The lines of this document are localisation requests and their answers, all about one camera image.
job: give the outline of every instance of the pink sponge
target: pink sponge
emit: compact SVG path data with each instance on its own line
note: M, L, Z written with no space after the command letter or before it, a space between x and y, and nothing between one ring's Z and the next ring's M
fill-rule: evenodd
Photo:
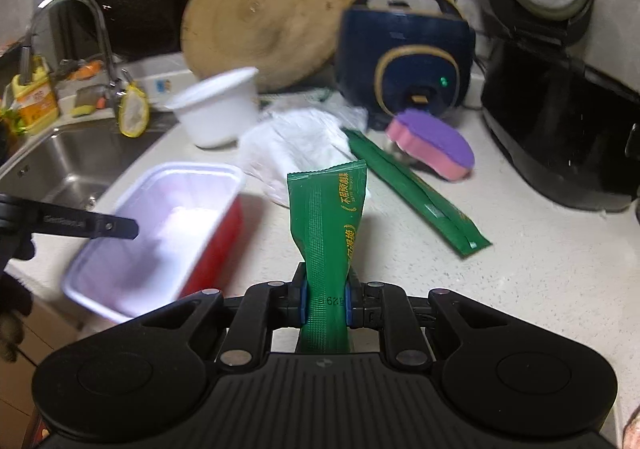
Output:
M386 135L409 156L450 181L465 177L476 163L462 135L425 111L399 113L386 128Z

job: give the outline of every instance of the green sachet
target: green sachet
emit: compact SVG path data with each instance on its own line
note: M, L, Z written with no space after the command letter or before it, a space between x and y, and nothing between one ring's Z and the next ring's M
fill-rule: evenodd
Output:
M461 256L466 257L491 244L466 214L406 165L382 151L361 132L351 129L343 131L349 139L351 152L366 160L369 169L431 223Z
M344 285L367 184L364 160L287 175L291 236L306 262L308 317L300 353L348 353Z

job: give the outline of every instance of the white plastic cup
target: white plastic cup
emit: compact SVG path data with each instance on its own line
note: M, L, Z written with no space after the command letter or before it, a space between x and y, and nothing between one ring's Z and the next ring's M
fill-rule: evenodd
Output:
M236 140L258 122L257 68L238 68L210 77L166 103L198 147Z

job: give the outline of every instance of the cabinet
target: cabinet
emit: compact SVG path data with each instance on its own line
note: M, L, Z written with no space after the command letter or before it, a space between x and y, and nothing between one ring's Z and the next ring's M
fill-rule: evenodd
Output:
M24 328L20 349L36 364L78 337L76 328L38 299L34 300L31 314L20 319ZM0 361L0 449L22 447L34 412L33 372L33 365L20 354L15 363Z

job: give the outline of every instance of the dish soap bottle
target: dish soap bottle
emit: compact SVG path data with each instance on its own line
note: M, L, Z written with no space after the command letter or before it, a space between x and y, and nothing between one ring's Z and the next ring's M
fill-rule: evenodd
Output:
M37 134L58 118L59 110L56 95L51 88L49 69L41 56L33 58L33 76L31 82L23 86L19 75L11 82L14 91L13 108L24 122L27 133Z

